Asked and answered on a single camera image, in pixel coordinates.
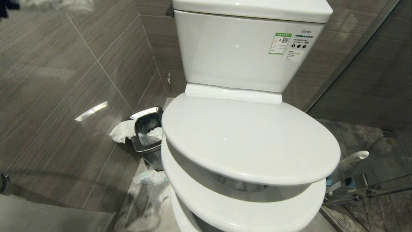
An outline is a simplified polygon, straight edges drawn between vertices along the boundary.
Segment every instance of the stainless steel trash can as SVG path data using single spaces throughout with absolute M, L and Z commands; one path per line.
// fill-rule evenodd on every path
M 162 141 L 147 144 L 147 141 L 142 142 L 142 138 L 154 128 L 162 127 L 162 114 L 163 109 L 161 107 L 153 107 L 130 116 L 131 119 L 136 119 L 134 126 L 136 136 L 131 138 L 133 148 L 156 171 L 163 170 L 162 157 L 160 155 Z

